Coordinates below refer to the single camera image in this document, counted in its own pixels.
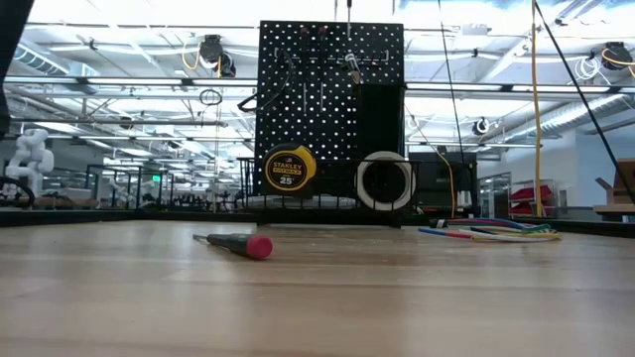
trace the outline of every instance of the black pole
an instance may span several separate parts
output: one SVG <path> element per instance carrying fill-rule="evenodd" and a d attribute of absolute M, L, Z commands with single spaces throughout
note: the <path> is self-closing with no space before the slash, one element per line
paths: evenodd
<path fill-rule="evenodd" d="M 170 207 L 172 207 L 174 205 L 174 195 L 175 195 L 175 175 L 174 174 L 170 174 L 170 179 L 172 180 L 170 182 Z"/>
<path fill-rule="evenodd" d="M 132 183 L 132 175 L 130 175 L 130 173 L 126 173 L 128 174 L 128 190 L 127 190 L 127 194 L 128 194 L 128 198 L 126 199 L 126 209 L 130 209 L 130 183 Z"/>
<path fill-rule="evenodd" d="M 536 2 L 536 10 L 538 11 L 540 18 L 543 20 L 543 24 L 545 25 L 545 30 L 547 30 L 547 32 L 549 33 L 549 37 L 552 39 L 552 42 L 554 43 L 554 47 L 556 47 L 556 51 L 558 51 L 558 56 L 560 56 L 561 60 L 563 60 L 563 64 L 565 65 L 565 68 L 567 69 L 567 72 L 569 73 L 569 77 L 571 78 L 573 85 L 575 85 L 575 89 L 577 89 L 577 94 L 579 94 L 579 98 L 582 100 L 584 107 L 586 107 L 586 111 L 588 112 L 588 116 L 591 118 L 591 121 L 593 122 L 593 125 L 595 126 L 595 130 L 597 130 L 597 134 L 599 134 L 599 137 L 602 139 L 602 143 L 604 144 L 606 153 L 608 153 L 608 156 L 610 157 L 611 162 L 613 162 L 613 166 L 615 167 L 615 172 L 619 175 L 619 178 L 624 183 L 624 187 L 626 188 L 626 192 L 628 193 L 628 196 L 631 198 L 631 201 L 633 202 L 633 204 L 635 204 L 635 194 L 633 193 L 633 190 L 631 189 L 630 184 L 628 184 L 628 180 L 626 180 L 626 175 L 624 174 L 624 172 L 622 172 L 619 169 L 619 165 L 617 164 L 617 159 L 615 159 L 615 155 L 613 155 L 611 146 L 608 144 L 608 140 L 606 140 L 606 136 L 604 136 L 604 131 L 597 123 L 595 114 L 593 114 L 591 107 L 588 105 L 588 101 L 586 101 L 586 97 L 584 96 L 584 93 L 582 93 L 582 89 L 580 89 L 579 84 L 577 84 L 577 79 L 575 79 L 575 75 L 573 75 L 572 69 L 569 67 L 567 60 L 565 59 L 563 50 L 561 50 L 560 45 L 558 45 L 558 42 L 556 41 L 556 38 L 554 37 L 552 30 L 549 28 L 547 21 L 545 21 L 545 16 L 543 16 L 543 11 L 540 9 L 540 6 L 538 6 L 538 1 Z"/>
<path fill-rule="evenodd" d="M 115 181 L 115 186 L 117 185 L 117 171 L 115 170 L 115 176 L 114 176 L 114 181 Z M 117 194 L 117 188 L 112 187 L 112 198 L 110 198 L 110 208 L 115 206 L 115 195 Z"/>
<path fill-rule="evenodd" d="M 90 168 L 92 168 L 92 165 L 86 166 L 86 182 L 83 185 L 85 189 L 90 188 Z"/>
<path fill-rule="evenodd" d="M 13 54 L 20 43 L 34 0 L 0 0 L 0 85 L 4 89 L 4 78 L 13 60 Z M 0 90 L 0 141 L 9 131 L 11 116 L 4 90 Z"/>
<path fill-rule="evenodd" d="M 159 198 L 157 205 L 161 205 L 161 195 L 163 194 L 163 173 L 159 173 Z"/>
<path fill-rule="evenodd" d="M 141 199 L 141 167 L 139 167 L 139 178 L 137 179 L 137 207 L 139 208 L 139 200 Z"/>

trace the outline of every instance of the wire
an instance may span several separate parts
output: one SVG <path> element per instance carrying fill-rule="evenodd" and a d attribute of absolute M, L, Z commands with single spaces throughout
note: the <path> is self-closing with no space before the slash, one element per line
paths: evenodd
<path fill-rule="evenodd" d="M 278 97 L 285 91 L 285 88 L 287 87 L 287 85 L 291 85 L 290 83 L 295 73 L 295 66 L 294 66 L 294 61 L 291 58 L 291 55 L 289 55 L 289 53 L 287 53 L 284 50 L 279 51 L 278 58 L 276 60 L 277 65 L 273 68 L 273 70 L 278 70 L 278 66 L 280 66 L 282 59 L 284 59 L 287 65 L 289 66 L 289 70 L 287 71 L 287 77 L 285 78 L 285 81 L 278 87 L 276 92 L 271 97 L 269 97 L 269 99 L 265 101 L 264 104 L 257 105 L 253 108 L 245 108 L 245 105 L 247 103 L 258 98 L 258 96 L 262 94 L 260 93 L 260 91 L 256 91 L 253 95 L 247 97 L 245 100 L 238 103 L 237 107 L 240 111 L 245 113 L 255 112 L 271 105 L 271 103 L 273 103 L 276 99 L 278 99 Z"/>
<path fill-rule="evenodd" d="M 545 29 L 549 33 L 549 37 L 552 39 L 552 42 L 554 43 L 554 47 L 556 48 L 556 51 L 558 51 L 558 55 L 560 56 L 561 59 L 564 59 L 565 55 L 563 54 L 563 50 L 560 48 L 560 45 L 558 45 L 558 41 L 556 41 L 556 38 L 554 38 L 554 34 L 552 33 L 552 30 L 549 28 L 547 21 L 545 21 L 545 16 L 543 15 L 543 12 L 541 11 L 540 6 L 538 6 L 538 3 L 536 3 L 536 10 L 540 14 L 540 17 L 543 19 L 543 23 L 545 24 Z M 631 202 L 635 204 L 635 194 L 633 193 L 633 190 L 630 184 L 628 184 L 626 175 L 624 174 L 624 172 L 622 172 L 619 169 L 619 165 L 617 164 L 617 159 L 615 159 L 615 155 L 613 154 L 613 151 L 611 150 L 611 146 L 608 144 L 608 141 L 606 140 L 604 131 L 599 126 L 599 123 L 597 123 L 597 118 L 595 118 L 595 114 L 593 114 L 593 111 L 588 105 L 588 101 L 586 100 L 584 93 L 582 93 L 582 89 L 579 87 L 579 84 L 577 83 L 577 80 L 575 79 L 575 76 L 573 75 L 572 69 L 569 67 L 569 64 L 565 60 L 563 60 L 563 64 L 565 65 L 565 68 L 567 69 L 567 72 L 569 73 L 569 76 L 571 80 L 573 81 L 573 85 L 575 85 L 575 89 L 577 89 L 577 94 L 579 94 L 579 98 L 581 99 L 582 104 L 584 104 L 584 107 L 586 108 L 586 111 L 588 112 L 588 116 L 591 118 L 591 121 L 593 122 L 593 125 L 595 126 L 595 130 L 597 131 L 597 134 L 599 135 L 600 139 L 602 139 L 602 143 L 604 144 L 606 153 L 610 157 L 611 162 L 613 163 L 613 166 L 615 167 L 615 172 L 619 175 L 619 178 L 624 183 L 624 187 L 626 188 L 626 192 L 628 196 L 630 197 Z"/>
<path fill-rule="evenodd" d="M 212 97 L 212 101 L 209 101 L 208 96 L 209 93 L 212 93 L 214 98 Z M 212 105 L 218 105 L 220 103 L 222 103 L 222 94 L 220 94 L 219 91 L 209 88 L 206 90 L 202 90 L 199 94 L 198 94 L 198 101 L 200 102 L 200 104 L 204 105 L 204 106 L 212 106 Z"/>
<path fill-rule="evenodd" d="M 536 70 L 536 0 L 532 0 L 532 85 L 534 87 L 534 112 L 536 117 L 536 171 L 534 176 L 534 201 L 536 215 L 543 216 L 543 197 L 540 181 L 540 149 L 543 139 L 543 128 L 540 121 L 540 104 L 538 103 L 538 77 Z"/>
<path fill-rule="evenodd" d="M 423 130 L 421 130 L 421 128 L 419 127 L 419 124 L 417 123 L 417 120 L 415 119 L 415 116 L 410 111 L 410 109 L 408 109 L 408 105 L 406 105 L 404 103 L 404 107 L 408 111 L 408 114 L 410 114 L 410 118 L 412 119 L 413 123 L 417 127 L 417 130 L 419 130 L 419 133 L 421 134 L 421 136 L 424 137 L 424 139 L 426 139 L 426 141 L 428 142 L 428 146 L 433 148 L 435 153 L 437 153 L 437 155 L 441 158 L 441 160 L 444 161 L 445 165 L 447 166 L 447 171 L 449 172 L 449 195 L 450 195 L 451 200 L 452 200 L 452 202 L 451 202 L 452 211 L 451 211 L 449 216 L 450 216 L 450 218 L 454 218 L 454 211 L 456 209 L 456 202 L 455 202 L 455 198 L 454 198 L 454 175 L 452 173 L 452 166 L 445 159 L 445 157 L 443 155 L 441 155 L 441 153 L 437 150 L 437 148 L 434 145 L 430 144 L 430 140 L 428 140 L 428 138 L 426 137 L 426 134 L 424 134 Z"/>
<path fill-rule="evenodd" d="M 439 14 L 440 14 L 440 21 L 441 21 L 441 28 L 444 28 L 444 16 L 443 16 L 443 12 L 442 12 L 442 7 L 441 7 L 441 0 L 437 1 L 437 4 L 439 5 Z M 465 169 L 467 169 L 467 165 L 465 164 L 465 156 L 463 154 L 463 140 L 460 137 L 460 124 L 458 123 L 458 111 L 456 110 L 456 97 L 454 95 L 454 84 L 452 83 L 452 75 L 451 72 L 449 70 L 449 57 L 447 54 L 447 42 L 445 40 L 445 31 L 441 31 L 442 33 L 442 38 L 444 39 L 444 54 L 445 54 L 445 67 L 447 68 L 447 82 L 449 83 L 449 92 L 451 94 L 452 97 L 452 108 L 454 109 L 454 120 L 456 121 L 456 133 L 458 134 L 458 147 L 460 150 L 460 161 L 462 163 L 462 172 L 465 173 Z M 467 184 L 469 185 L 470 188 L 470 192 L 472 192 L 472 179 L 470 175 L 467 175 Z"/>
<path fill-rule="evenodd" d="M 218 56 L 218 68 L 216 69 L 216 77 L 220 78 L 220 68 L 222 67 L 222 55 Z"/>
<path fill-rule="evenodd" d="M 194 61 L 194 65 L 190 65 L 186 60 L 186 46 L 188 45 L 188 41 L 183 41 L 183 52 L 181 53 L 181 60 L 183 61 L 183 65 L 191 70 L 196 70 L 198 68 L 198 62 L 200 61 L 200 45 L 202 42 L 198 43 L 198 50 L 196 50 L 196 60 Z"/>
<path fill-rule="evenodd" d="M 628 66 L 628 71 L 631 72 L 631 75 L 633 77 L 635 77 L 635 71 L 633 71 L 633 67 L 631 65 L 635 65 L 635 62 L 625 62 L 625 61 L 621 61 L 621 60 L 616 60 L 616 59 L 611 59 L 610 57 L 608 57 L 606 55 L 607 52 L 610 52 L 610 49 L 604 49 L 604 51 L 602 51 L 602 58 L 605 60 L 608 60 L 611 63 L 615 63 L 615 64 L 621 64 L 621 65 L 626 65 Z"/>

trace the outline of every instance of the black cable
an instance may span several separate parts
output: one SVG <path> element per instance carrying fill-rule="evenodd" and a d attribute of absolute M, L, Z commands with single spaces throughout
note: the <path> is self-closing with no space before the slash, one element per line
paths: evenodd
<path fill-rule="evenodd" d="M 442 7 L 441 7 L 441 0 L 437 0 L 437 3 L 439 4 L 439 15 L 441 18 L 441 29 L 444 28 L 444 16 L 442 13 Z M 447 81 L 449 82 L 449 93 L 451 94 L 452 97 L 452 108 L 454 109 L 454 120 L 456 121 L 456 132 L 458 134 L 458 147 L 460 149 L 460 161 L 462 163 L 462 168 L 463 170 L 461 170 L 463 172 L 463 174 L 465 175 L 465 172 L 467 170 L 467 165 L 465 164 L 465 156 L 463 154 L 463 140 L 460 137 L 460 124 L 458 123 L 458 111 L 456 110 L 456 97 L 454 96 L 454 84 L 452 84 L 452 75 L 451 75 L 451 71 L 449 70 L 449 56 L 447 55 L 447 43 L 445 40 L 445 31 L 441 31 L 442 33 L 442 38 L 444 39 L 444 53 L 445 53 L 445 67 L 447 68 Z M 471 177 L 470 175 L 467 175 L 467 184 L 470 188 L 470 191 L 472 191 L 472 184 L 471 184 Z"/>
<path fill-rule="evenodd" d="M 211 101 L 208 100 L 209 93 L 213 94 Z M 222 103 L 222 94 L 215 89 L 206 89 L 198 94 L 198 101 L 205 106 L 218 105 Z"/>
<path fill-rule="evenodd" d="M 615 155 L 613 155 L 611 146 L 608 144 L 608 141 L 606 140 L 606 136 L 604 136 L 604 131 L 597 123 L 595 114 L 593 114 L 591 107 L 588 105 L 588 101 L 586 100 L 584 93 L 582 93 L 582 89 L 580 89 L 579 84 L 577 83 L 577 79 L 575 79 L 575 75 L 573 75 L 572 69 L 569 67 L 569 63 L 565 60 L 565 54 L 563 54 L 563 50 L 561 50 L 560 45 L 558 45 L 558 42 L 556 41 L 556 38 L 554 37 L 552 30 L 549 28 L 547 21 L 545 21 L 545 16 L 543 16 L 543 12 L 540 9 L 540 6 L 538 6 L 538 1 L 536 2 L 536 10 L 538 11 L 540 18 L 543 20 L 545 29 L 547 30 L 547 33 L 549 33 L 549 37 L 552 39 L 552 42 L 554 43 L 554 47 L 556 47 L 556 51 L 558 51 L 558 56 L 560 56 L 561 60 L 563 61 L 563 64 L 565 65 L 565 68 L 567 69 L 567 72 L 569 73 L 569 77 L 571 78 L 573 85 L 575 85 L 575 89 L 577 89 L 577 94 L 579 94 L 579 98 L 584 104 L 584 107 L 586 107 L 588 116 L 591 118 L 591 121 L 593 122 L 593 125 L 595 126 L 595 130 L 597 130 L 597 134 L 599 134 L 599 137 L 602 139 L 602 143 L 604 144 L 606 153 L 608 153 L 608 156 L 611 158 L 611 162 L 613 163 L 613 166 L 615 167 L 615 172 L 619 175 L 619 178 L 624 183 L 624 187 L 626 188 L 626 192 L 628 193 L 628 196 L 631 198 L 631 201 L 633 202 L 633 204 L 635 204 L 635 194 L 633 194 L 633 190 L 631 189 L 630 185 L 628 184 L 628 181 L 626 180 L 626 175 L 624 174 L 624 172 L 619 170 L 617 159 L 615 159 Z"/>
<path fill-rule="evenodd" d="M 20 202 L 19 200 L 16 200 L 15 198 L 13 201 L 10 201 L 8 199 L 0 199 L 0 207 L 9 206 L 9 207 L 17 207 L 17 208 L 28 208 L 28 207 L 31 207 L 33 203 L 35 203 L 36 197 L 31 191 L 31 189 L 28 186 L 21 183 L 19 180 L 14 178 L 0 177 L 0 194 L 2 194 L 2 190 L 5 184 L 14 184 L 19 189 L 24 191 L 27 194 L 27 196 L 29 196 L 29 199 L 26 202 Z"/>
<path fill-rule="evenodd" d="M 285 88 L 287 87 L 287 84 L 291 82 L 291 79 L 294 75 L 294 61 L 291 58 L 291 55 L 289 55 L 286 51 L 284 50 L 280 50 L 279 54 L 278 54 L 278 58 L 276 59 L 276 66 L 274 67 L 275 69 L 278 69 L 278 66 L 282 66 L 283 60 L 287 63 L 287 65 L 289 66 L 289 70 L 287 71 L 287 77 L 285 78 L 285 81 L 278 87 L 278 89 L 276 90 L 276 92 L 269 97 L 269 99 L 267 99 L 267 101 L 265 101 L 265 103 L 263 103 L 262 105 L 258 105 L 255 106 L 253 108 L 245 108 L 245 105 L 247 103 L 249 103 L 250 101 L 258 98 L 258 96 L 262 93 L 260 93 L 259 91 L 256 91 L 256 93 L 252 94 L 251 96 L 249 96 L 247 99 L 241 101 L 240 103 L 238 103 L 238 109 L 242 112 L 245 113 L 250 113 L 250 112 L 255 112 L 258 110 L 261 110 L 263 108 L 266 108 L 267 106 L 271 105 L 271 103 L 273 103 L 276 99 L 278 99 L 278 97 L 285 91 Z"/>

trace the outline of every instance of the duct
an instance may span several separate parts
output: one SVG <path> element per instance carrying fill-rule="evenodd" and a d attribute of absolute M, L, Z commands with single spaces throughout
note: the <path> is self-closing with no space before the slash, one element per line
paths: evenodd
<path fill-rule="evenodd" d="M 549 20 L 549 27 L 551 29 L 555 29 L 558 26 L 558 23 L 562 23 L 562 21 L 566 19 L 571 19 L 576 16 L 581 11 L 589 11 L 592 7 L 599 5 L 597 1 L 594 0 L 573 0 L 567 8 L 560 12 L 555 18 Z M 500 74 L 503 70 L 505 70 L 508 66 L 510 66 L 515 58 L 521 57 L 527 53 L 531 44 L 529 39 L 531 39 L 532 31 L 531 29 L 526 31 L 523 36 L 524 39 L 519 40 L 512 46 L 502 57 L 499 59 L 493 66 L 491 66 L 486 73 L 478 78 L 478 82 L 488 82 L 494 79 L 498 74 Z"/>
<path fill-rule="evenodd" d="M 99 76 L 99 72 L 87 64 L 75 60 L 60 59 L 25 39 L 20 40 L 18 48 L 13 55 L 13 60 L 50 76 Z M 94 94 L 97 91 L 97 87 L 94 85 L 65 84 L 64 86 L 70 90 L 77 90 L 86 94 Z"/>
<path fill-rule="evenodd" d="M 631 95 L 615 94 L 603 96 L 588 102 L 595 118 L 600 120 L 610 115 L 619 113 L 635 106 L 635 99 Z M 564 132 L 567 129 L 586 124 L 591 121 L 586 107 L 581 102 L 570 103 L 560 108 L 554 109 L 541 116 L 541 128 L 543 135 L 554 135 Z M 536 127 L 517 127 L 506 133 L 503 142 L 508 143 L 526 139 L 536 133 Z"/>

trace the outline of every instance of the metal frame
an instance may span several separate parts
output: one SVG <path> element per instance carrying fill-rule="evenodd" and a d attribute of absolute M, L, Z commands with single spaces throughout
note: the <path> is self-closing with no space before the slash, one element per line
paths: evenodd
<path fill-rule="evenodd" d="M 2 24 L 2 37 L 0 39 L 0 86 L 4 89 L 4 83 L 13 60 L 13 53 L 18 47 L 25 24 L 31 13 L 34 0 L 0 0 L 0 24 Z M 11 116 L 7 107 L 7 99 L 4 90 L 0 91 L 0 141 L 9 131 Z"/>

